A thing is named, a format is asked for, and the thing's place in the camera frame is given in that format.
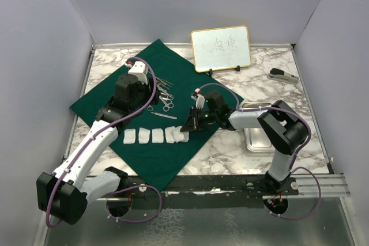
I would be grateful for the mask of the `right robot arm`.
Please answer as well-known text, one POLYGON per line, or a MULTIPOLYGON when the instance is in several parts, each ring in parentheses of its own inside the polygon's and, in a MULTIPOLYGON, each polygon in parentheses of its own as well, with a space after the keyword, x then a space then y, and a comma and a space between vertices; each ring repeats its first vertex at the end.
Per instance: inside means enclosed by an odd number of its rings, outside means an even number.
POLYGON ((283 191, 295 155, 311 138, 309 125, 282 100, 264 107, 236 109, 230 108, 216 90, 193 98, 196 105, 190 107, 189 117, 180 131, 200 131, 213 123, 229 131, 263 129, 274 147, 272 163, 264 177, 265 188, 272 195, 283 191))

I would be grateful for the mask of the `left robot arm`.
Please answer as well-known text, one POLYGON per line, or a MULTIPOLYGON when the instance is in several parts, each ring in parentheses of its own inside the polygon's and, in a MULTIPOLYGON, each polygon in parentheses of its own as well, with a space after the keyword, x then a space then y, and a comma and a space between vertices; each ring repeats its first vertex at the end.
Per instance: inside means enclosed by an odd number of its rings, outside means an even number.
POLYGON ((102 196, 116 197, 135 189, 129 187, 127 173, 109 167, 102 174, 87 178, 105 149, 119 137, 127 125, 159 99, 155 77, 134 74, 119 76, 115 93, 102 107, 88 135, 75 151, 51 174, 41 173, 36 181, 38 208, 46 212, 46 225, 56 227, 50 218, 75 224, 87 206, 102 196))

